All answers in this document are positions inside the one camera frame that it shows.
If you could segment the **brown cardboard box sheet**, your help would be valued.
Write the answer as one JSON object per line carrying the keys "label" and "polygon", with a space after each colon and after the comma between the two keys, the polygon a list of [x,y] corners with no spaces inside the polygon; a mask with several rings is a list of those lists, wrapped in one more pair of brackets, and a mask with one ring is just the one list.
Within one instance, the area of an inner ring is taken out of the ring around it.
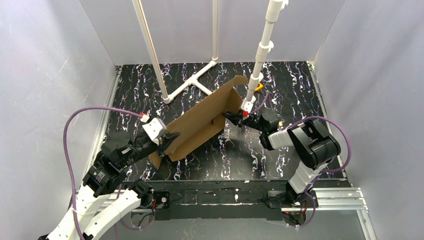
{"label": "brown cardboard box sheet", "polygon": [[235,90],[235,86],[244,86],[249,80],[245,76],[236,75],[220,88],[201,100],[187,112],[167,125],[167,133],[180,135],[172,141],[163,153],[153,152],[149,160],[158,168],[162,158],[179,161],[214,137],[225,128],[226,112],[237,114],[243,98]]}

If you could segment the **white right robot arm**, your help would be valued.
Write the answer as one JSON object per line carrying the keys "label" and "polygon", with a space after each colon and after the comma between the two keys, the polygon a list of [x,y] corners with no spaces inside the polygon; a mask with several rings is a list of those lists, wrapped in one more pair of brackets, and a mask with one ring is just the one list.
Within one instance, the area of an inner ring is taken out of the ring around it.
{"label": "white right robot arm", "polygon": [[247,126],[260,132],[259,140],[263,148],[273,151],[284,147],[294,147],[300,162],[285,192],[267,197],[266,202],[294,204],[306,198],[305,191],[313,180],[341,153],[339,142],[321,123],[320,116],[303,119],[286,128],[279,129],[278,113],[272,108],[264,108],[259,113],[237,113],[226,111],[222,114],[232,124]]}

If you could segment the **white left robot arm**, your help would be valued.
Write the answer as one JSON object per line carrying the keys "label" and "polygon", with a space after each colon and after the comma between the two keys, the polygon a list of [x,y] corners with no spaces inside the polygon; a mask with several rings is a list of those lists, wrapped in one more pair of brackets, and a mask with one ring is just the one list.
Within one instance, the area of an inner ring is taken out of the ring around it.
{"label": "white left robot arm", "polygon": [[127,185],[125,191],[104,210],[98,209],[127,178],[126,168],[157,150],[169,146],[179,133],[166,134],[156,144],[142,132],[132,139],[126,131],[109,134],[96,155],[94,164],[82,180],[82,186],[72,207],[59,225],[41,240],[98,240],[123,216],[137,208],[149,209],[154,216],[157,209],[170,206],[170,192],[155,192],[142,179]]}

